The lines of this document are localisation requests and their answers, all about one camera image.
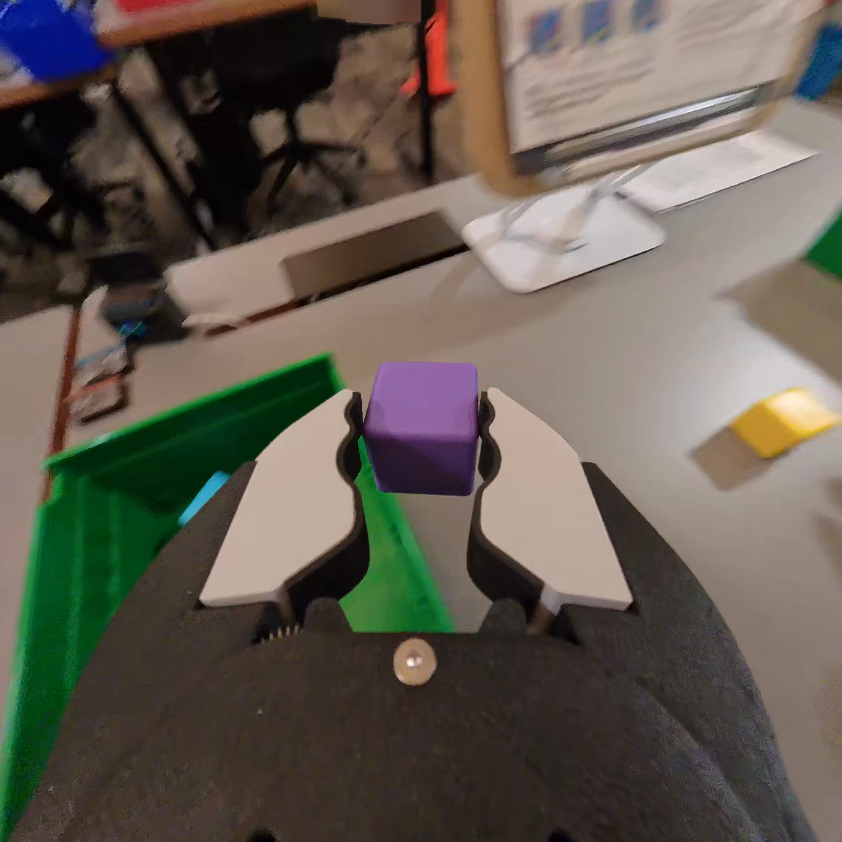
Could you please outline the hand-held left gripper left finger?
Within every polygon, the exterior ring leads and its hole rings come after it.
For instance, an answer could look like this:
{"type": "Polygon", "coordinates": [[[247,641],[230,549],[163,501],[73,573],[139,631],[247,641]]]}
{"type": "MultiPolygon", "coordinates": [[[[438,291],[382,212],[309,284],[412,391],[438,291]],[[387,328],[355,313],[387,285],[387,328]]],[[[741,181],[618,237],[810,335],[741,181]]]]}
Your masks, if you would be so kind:
{"type": "Polygon", "coordinates": [[[200,592],[208,608],[274,604],[287,625],[364,579],[370,541],[355,481],[361,394],[344,389],[258,455],[200,592]]]}

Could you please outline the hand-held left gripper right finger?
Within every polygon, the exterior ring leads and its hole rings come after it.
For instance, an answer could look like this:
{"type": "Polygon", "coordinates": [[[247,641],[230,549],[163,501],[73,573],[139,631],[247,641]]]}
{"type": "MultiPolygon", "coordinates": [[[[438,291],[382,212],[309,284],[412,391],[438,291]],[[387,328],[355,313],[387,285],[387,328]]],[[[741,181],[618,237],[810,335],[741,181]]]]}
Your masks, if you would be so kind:
{"type": "Polygon", "coordinates": [[[490,601],[511,600],[548,631],[568,606],[626,612],[633,596],[574,448],[491,387],[479,403],[482,483],[467,571],[490,601]]]}

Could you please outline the blue cube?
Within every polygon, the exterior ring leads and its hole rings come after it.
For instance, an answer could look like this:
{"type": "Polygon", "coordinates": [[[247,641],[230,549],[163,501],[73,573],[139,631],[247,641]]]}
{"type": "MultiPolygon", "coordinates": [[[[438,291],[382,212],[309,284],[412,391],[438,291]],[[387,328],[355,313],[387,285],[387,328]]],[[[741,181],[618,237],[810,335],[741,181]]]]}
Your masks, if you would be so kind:
{"type": "Polygon", "coordinates": [[[195,497],[178,516],[178,527],[184,526],[198,513],[207,502],[227,483],[230,474],[224,471],[214,472],[196,492],[195,497]]]}

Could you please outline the purple cube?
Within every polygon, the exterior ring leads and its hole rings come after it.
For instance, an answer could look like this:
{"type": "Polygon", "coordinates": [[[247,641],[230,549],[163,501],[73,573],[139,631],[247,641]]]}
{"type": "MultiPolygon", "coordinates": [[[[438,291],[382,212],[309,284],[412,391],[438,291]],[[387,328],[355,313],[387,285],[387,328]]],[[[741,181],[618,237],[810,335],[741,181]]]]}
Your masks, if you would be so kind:
{"type": "Polygon", "coordinates": [[[478,404],[474,364],[381,363],[363,430],[377,488],[404,495],[472,494],[478,404]]]}

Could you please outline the green plastic bin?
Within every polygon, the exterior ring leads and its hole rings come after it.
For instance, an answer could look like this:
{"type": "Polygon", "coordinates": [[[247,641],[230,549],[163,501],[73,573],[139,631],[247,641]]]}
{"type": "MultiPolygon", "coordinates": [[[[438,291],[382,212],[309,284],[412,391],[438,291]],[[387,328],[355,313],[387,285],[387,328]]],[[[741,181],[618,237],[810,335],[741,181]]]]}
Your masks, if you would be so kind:
{"type": "Polygon", "coordinates": [[[448,657],[425,688],[392,657],[453,631],[359,441],[363,581],[287,625],[200,592],[258,455],[343,389],[323,354],[65,450],[45,468],[4,721],[2,840],[438,838],[454,806],[448,657]],[[227,483],[179,528],[216,471],[227,483]]]}
{"type": "Polygon", "coordinates": [[[841,211],[807,251],[804,262],[828,276],[841,280],[841,211]]]}

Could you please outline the yellow cube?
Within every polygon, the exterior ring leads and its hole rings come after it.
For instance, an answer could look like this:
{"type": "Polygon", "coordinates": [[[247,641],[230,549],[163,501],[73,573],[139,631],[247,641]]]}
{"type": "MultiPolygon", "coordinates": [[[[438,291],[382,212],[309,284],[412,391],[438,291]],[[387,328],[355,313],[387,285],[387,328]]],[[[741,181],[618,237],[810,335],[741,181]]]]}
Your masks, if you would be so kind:
{"type": "Polygon", "coordinates": [[[813,392],[795,387],[752,405],[728,424],[728,430],[756,457],[773,460],[840,423],[840,414],[813,392]]]}

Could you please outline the document stand with white base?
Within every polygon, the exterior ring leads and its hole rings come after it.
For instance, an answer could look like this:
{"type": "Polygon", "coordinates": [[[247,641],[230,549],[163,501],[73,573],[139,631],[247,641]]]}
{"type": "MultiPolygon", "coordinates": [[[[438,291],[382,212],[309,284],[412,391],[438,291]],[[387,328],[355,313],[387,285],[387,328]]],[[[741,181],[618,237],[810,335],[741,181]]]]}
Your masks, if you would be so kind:
{"type": "Polygon", "coordinates": [[[744,92],[512,154],[503,100],[498,3],[462,2],[462,142],[477,174],[510,201],[462,231],[484,267],[532,293],[660,247],[664,230],[616,198],[653,164],[760,129],[787,100],[824,21],[825,2],[794,69],[772,91],[744,92]]]}

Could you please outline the black charger box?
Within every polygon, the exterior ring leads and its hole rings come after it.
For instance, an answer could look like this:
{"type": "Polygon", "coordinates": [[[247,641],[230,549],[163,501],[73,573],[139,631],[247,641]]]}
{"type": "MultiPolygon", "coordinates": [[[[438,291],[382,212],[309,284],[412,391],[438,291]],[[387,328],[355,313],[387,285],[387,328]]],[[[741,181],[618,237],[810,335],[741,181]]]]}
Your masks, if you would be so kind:
{"type": "Polygon", "coordinates": [[[87,260],[89,279],[103,288],[99,315],[129,343],[161,343],[180,337],[183,316],[152,256],[135,249],[111,250],[87,260]]]}

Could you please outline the laminated paper sheet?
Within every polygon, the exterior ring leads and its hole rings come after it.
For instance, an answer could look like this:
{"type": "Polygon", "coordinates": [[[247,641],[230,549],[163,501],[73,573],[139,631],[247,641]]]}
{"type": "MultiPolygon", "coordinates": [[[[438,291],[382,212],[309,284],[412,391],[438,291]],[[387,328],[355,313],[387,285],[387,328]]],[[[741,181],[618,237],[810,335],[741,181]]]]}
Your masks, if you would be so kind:
{"type": "Polygon", "coordinates": [[[767,132],[753,132],[667,158],[620,188],[652,213],[689,205],[814,157],[817,151],[767,132]]]}

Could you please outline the black office chair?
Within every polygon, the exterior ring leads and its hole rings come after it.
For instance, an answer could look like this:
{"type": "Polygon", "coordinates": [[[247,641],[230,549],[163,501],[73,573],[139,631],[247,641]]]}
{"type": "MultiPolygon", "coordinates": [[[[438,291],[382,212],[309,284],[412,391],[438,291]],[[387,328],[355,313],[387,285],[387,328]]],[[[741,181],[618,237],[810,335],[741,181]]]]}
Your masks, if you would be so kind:
{"type": "Polygon", "coordinates": [[[310,7],[258,18],[216,30],[210,59],[221,93],[248,122],[276,111],[285,124],[285,141],[262,159],[264,168],[281,162],[268,192],[273,205],[298,166],[315,168],[338,191],[344,205],[355,195],[348,180],[330,167],[324,155],[343,154],[358,166],[366,163],[361,146],[305,140],[299,129],[300,109],[332,85],[343,41],[362,27],[314,15],[310,7]]]}

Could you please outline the printed instruction sheet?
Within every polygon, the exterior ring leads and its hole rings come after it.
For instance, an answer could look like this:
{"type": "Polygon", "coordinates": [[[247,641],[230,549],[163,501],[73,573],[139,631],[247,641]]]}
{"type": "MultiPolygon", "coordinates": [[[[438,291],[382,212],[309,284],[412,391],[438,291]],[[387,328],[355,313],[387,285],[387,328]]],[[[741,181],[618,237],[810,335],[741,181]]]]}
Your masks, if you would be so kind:
{"type": "Polygon", "coordinates": [[[509,149],[528,153],[790,75],[822,2],[499,2],[509,149]]]}

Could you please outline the orange traffic cone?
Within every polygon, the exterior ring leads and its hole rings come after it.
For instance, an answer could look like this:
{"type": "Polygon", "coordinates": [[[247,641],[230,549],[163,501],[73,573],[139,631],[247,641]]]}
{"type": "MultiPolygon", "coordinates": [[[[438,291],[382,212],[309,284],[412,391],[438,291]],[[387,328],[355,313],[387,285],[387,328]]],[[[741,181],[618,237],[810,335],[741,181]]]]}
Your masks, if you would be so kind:
{"type": "Polygon", "coordinates": [[[434,99],[448,98],[457,92],[449,69],[449,2],[436,1],[424,24],[427,91],[434,99]]]}

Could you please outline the wooden top office table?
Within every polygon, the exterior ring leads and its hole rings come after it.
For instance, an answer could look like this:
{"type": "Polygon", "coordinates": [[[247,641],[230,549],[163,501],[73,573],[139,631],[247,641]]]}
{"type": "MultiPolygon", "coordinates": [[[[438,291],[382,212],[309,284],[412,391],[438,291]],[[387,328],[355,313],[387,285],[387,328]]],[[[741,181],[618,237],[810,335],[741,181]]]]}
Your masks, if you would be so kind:
{"type": "MultiPolygon", "coordinates": [[[[122,12],[113,2],[98,2],[94,10],[95,35],[100,45],[120,50],[143,46],[174,36],[263,18],[290,9],[316,6],[315,1],[200,1],[183,5],[155,7],[137,14],[122,12]]],[[[88,85],[112,82],[117,76],[115,63],[78,78],[36,82],[19,71],[2,81],[1,109],[52,99],[88,85]]]]}

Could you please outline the blue storage bin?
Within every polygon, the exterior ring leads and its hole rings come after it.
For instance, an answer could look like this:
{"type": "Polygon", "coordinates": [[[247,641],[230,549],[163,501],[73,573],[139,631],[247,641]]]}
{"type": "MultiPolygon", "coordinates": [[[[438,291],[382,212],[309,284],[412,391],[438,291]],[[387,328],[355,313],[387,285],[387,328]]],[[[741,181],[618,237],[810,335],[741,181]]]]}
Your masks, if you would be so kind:
{"type": "Polygon", "coordinates": [[[92,2],[2,1],[1,43],[38,82],[101,71],[114,59],[96,36],[92,2]]]}

